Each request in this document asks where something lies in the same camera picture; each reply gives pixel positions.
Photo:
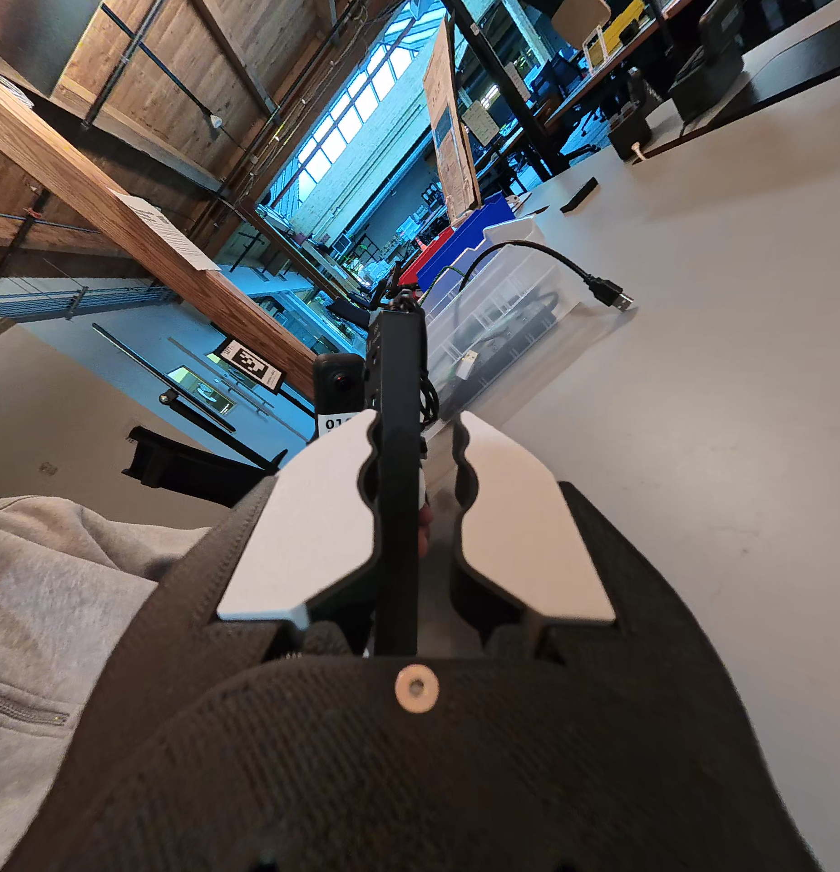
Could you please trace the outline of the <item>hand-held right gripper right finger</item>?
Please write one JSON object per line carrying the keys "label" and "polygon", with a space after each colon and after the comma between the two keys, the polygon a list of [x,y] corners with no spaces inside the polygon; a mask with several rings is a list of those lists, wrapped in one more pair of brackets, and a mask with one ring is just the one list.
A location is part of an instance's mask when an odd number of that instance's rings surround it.
{"label": "hand-held right gripper right finger", "polygon": [[516,626],[608,629],[614,607],[555,476],[474,413],[453,425],[458,504],[451,603],[487,644]]}

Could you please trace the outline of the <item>clear plastic bin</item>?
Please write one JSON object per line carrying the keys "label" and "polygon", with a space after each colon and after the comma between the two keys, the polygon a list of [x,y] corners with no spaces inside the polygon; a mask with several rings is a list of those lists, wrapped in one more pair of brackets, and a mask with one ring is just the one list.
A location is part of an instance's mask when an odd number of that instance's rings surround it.
{"label": "clear plastic bin", "polygon": [[[491,226],[483,235],[421,293],[429,379],[441,422],[453,420],[548,337],[575,342],[585,329],[608,328],[632,304],[621,286],[556,253],[533,215]],[[534,289],[560,293],[558,322],[512,365],[495,372],[485,346]]]}

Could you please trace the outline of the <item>light grey desk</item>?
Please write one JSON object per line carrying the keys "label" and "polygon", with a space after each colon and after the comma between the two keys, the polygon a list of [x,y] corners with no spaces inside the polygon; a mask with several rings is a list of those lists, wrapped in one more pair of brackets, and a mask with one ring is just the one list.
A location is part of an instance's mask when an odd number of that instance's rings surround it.
{"label": "light grey desk", "polygon": [[548,337],[471,410],[677,590],[840,870],[840,76],[647,161],[606,148],[526,206],[634,306]]}

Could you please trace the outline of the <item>black-and-white marker sign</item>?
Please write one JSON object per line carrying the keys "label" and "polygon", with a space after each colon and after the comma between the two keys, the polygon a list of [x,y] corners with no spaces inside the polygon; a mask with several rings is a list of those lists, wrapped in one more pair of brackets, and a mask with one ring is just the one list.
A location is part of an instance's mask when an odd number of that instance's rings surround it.
{"label": "black-and-white marker sign", "polygon": [[250,379],[256,385],[264,387],[273,394],[280,392],[285,374],[244,343],[228,337],[213,353],[233,371]]}

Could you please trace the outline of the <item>black office chair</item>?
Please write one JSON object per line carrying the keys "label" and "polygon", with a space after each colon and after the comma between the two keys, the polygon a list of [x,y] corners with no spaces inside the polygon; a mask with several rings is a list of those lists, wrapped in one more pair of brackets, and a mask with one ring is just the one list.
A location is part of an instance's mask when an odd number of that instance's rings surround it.
{"label": "black office chair", "polygon": [[129,440],[136,448],[124,475],[144,486],[164,488],[229,508],[235,507],[265,477],[275,474],[287,455],[284,450],[258,467],[184,445],[142,426],[130,431]]}

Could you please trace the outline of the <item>red plastic bin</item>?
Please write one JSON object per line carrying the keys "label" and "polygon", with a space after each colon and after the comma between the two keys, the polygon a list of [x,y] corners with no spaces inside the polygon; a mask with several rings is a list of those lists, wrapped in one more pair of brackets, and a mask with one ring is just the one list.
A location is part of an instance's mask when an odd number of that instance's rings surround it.
{"label": "red plastic bin", "polygon": [[454,232],[453,227],[448,226],[438,234],[429,245],[425,246],[421,253],[404,268],[398,279],[397,285],[399,287],[404,287],[419,284],[419,271],[425,267],[429,260],[436,255],[436,252],[448,242]]}

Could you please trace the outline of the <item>blue plastic bin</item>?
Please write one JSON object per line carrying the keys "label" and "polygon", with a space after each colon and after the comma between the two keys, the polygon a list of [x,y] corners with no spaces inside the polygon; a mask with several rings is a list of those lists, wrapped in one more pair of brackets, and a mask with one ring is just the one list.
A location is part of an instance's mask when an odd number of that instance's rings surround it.
{"label": "blue plastic bin", "polygon": [[455,263],[458,256],[469,248],[476,248],[484,238],[484,230],[491,226],[509,223],[514,213],[504,193],[493,194],[484,205],[472,212],[433,254],[417,268],[416,283],[422,292],[429,290],[444,267]]}

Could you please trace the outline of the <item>white paper sheet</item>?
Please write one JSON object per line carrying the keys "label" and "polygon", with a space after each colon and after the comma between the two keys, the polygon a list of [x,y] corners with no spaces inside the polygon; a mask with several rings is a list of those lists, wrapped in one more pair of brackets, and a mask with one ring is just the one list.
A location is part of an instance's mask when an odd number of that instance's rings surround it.
{"label": "white paper sheet", "polygon": [[197,271],[220,272],[218,264],[178,230],[159,208],[135,195],[116,190],[112,193],[191,267]]}

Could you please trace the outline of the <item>grey hoodie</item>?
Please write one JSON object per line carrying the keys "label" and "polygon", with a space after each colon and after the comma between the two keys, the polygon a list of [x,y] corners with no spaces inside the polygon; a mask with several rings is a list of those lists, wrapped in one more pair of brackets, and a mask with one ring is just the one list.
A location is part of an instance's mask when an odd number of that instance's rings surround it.
{"label": "grey hoodie", "polygon": [[207,532],[109,520],[62,498],[0,498],[0,868],[118,640]]}

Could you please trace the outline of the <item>cardboard instruction board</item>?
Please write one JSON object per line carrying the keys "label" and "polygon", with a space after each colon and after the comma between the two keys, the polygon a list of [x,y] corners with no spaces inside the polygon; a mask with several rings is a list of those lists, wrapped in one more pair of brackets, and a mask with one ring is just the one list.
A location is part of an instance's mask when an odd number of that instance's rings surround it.
{"label": "cardboard instruction board", "polygon": [[482,205],[482,197],[467,132],[458,114],[453,36],[454,24],[445,16],[423,82],[438,178],[450,226],[457,229]]}

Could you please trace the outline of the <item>black power adapter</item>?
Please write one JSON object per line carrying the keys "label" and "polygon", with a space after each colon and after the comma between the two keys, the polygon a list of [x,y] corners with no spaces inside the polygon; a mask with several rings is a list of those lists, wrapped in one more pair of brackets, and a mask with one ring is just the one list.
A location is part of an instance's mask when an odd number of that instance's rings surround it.
{"label": "black power adapter", "polygon": [[628,69],[628,101],[610,118],[608,139],[622,161],[636,157],[633,147],[646,146],[653,137],[647,115],[658,105],[659,99],[637,67]]}
{"label": "black power adapter", "polygon": [[684,124],[716,105],[743,69],[738,42],[743,21],[740,1],[715,1],[701,15],[699,47],[677,72],[669,90]]}

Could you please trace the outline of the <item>tan board on stand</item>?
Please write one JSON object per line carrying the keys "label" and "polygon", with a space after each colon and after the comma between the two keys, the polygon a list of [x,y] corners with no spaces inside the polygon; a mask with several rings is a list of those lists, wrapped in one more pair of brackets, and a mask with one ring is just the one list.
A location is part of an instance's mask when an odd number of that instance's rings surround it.
{"label": "tan board on stand", "polygon": [[605,25],[610,16],[605,1],[563,1],[552,16],[552,25],[564,41],[577,46]]}

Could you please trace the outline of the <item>yellow plastic bin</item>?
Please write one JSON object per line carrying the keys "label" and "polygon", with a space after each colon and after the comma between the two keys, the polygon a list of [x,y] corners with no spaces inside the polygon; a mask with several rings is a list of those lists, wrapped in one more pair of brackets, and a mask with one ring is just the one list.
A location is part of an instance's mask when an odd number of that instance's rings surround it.
{"label": "yellow plastic bin", "polygon": [[611,55],[622,45],[622,31],[628,29],[633,21],[641,22],[645,16],[645,1],[607,1],[611,10],[608,23],[602,29],[605,47]]}

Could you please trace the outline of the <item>black flat pad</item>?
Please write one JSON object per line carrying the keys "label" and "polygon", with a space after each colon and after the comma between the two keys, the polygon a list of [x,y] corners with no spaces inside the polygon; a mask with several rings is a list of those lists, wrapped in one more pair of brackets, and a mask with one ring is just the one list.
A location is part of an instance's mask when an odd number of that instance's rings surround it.
{"label": "black flat pad", "polygon": [[743,70],[721,100],[687,124],[666,120],[636,155],[651,159],[840,76],[840,20],[781,50],[757,71]]}

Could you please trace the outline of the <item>wooden post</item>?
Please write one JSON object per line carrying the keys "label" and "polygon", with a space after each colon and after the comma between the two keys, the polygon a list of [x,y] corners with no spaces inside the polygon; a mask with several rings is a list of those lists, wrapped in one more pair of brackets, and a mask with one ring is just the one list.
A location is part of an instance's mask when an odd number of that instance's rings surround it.
{"label": "wooden post", "polygon": [[315,356],[220,272],[197,271],[114,193],[117,182],[0,82],[0,151],[83,216],[219,330],[275,365],[312,399]]}

